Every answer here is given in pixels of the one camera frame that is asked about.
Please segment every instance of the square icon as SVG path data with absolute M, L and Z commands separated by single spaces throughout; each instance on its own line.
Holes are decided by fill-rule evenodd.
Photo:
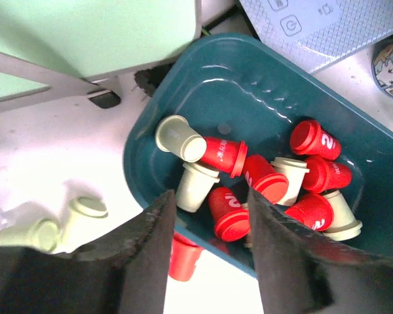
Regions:
M 298 21 L 297 17 L 293 14 L 286 16 L 281 20 L 281 27 L 284 30 L 284 33 L 288 36 L 294 36 L 301 32 L 301 24 Z
M 279 11 L 288 7 L 288 0 L 268 0 L 268 2 L 274 11 Z

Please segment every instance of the red plastic cup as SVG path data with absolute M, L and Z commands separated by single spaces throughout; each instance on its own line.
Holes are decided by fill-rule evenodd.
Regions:
M 177 281 L 190 280 L 202 250 L 202 247 L 175 232 L 172 241 L 169 276 Z
M 237 143 L 215 137 L 204 137 L 204 139 L 207 142 L 207 149 L 201 158 L 202 162 L 230 173 L 231 178 L 242 174 L 244 160 L 248 153 L 248 147 L 243 141 Z
M 287 209 L 285 214 L 317 231 L 328 229 L 333 222 L 332 206 L 318 194 L 304 195 L 298 203 Z
M 315 120 L 300 122 L 290 137 L 290 147 L 297 155 L 318 155 L 327 160 L 335 160 L 342 146 L 326 133 Z
M 216 188 L 208 197 L 215 236 L 224 242 L 242 239 L 250 231 L 249 212 L 229 188 Z
M 253 155 L 246 159 L 243 174 L 249 186 L 272 204 L 278 203 L 287 193 L 287 177 L 277 173 L 261 155 Z
M 312 193 L 322 193 L 332 188 L 344 188 L 352 180 L 351 170 L 339 162 L 329 162 L 319 156 L 311 156 L 306 159 L 307 168 L 301 185 L 305 190 Z

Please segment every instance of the icon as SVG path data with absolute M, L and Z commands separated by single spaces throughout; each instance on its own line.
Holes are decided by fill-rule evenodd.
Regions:
M 295 34 L 301 32 L 301 24 L 297 17 L 293 14 L 283 18 L 280 23 L 284 33 L 288 37 L 294 36 Z
M 274 11 L 279 11 L 288 7 L 288 0 L 268 0 L 268 2 Z
M 333 12 L 333 8 L 326 3 L 325 5 L 322 5 L 322 7 L 318 8 L 317 11 L 319 11 L 320 15 L 328 15 Z

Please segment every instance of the mint green board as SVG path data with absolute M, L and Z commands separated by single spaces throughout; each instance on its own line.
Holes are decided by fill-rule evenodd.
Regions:
M 199 14 L 195 0 L 0 0 L 0 51 L 100 79 L 177 56 Z M 42 87 L 0 74 L 0 97 Z

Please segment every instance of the plastic tub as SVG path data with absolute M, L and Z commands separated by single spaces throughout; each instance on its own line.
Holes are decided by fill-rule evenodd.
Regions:
M 243 35 L 216 35 L 197 41 L 176 62 L 126 142 L 126 181 L 143 207 L 176 189 L 183 172 L 182 161 L 154 140 L 157 124 L 170 114 L 184 116 L 202 136 L 243 140 L 248 155 L 269 162 L 300 159 L 290 150 L 291 132 L 300 121 L 316 119 L 338 138 L 336 161 L 353 173 L 341 192 L 364 226 L 346 243 L 393 256 L 393 133 L 270 48 Z M 221 173 L 220 179 L 230 187 L 244 178 Z M 185 223 L 176 226 L 179 233 L 255 275 L 244 240 L 222 251 L 210 244 L 214 221 L 206 201 L 195 214 L 178 209 L 178 215 Z

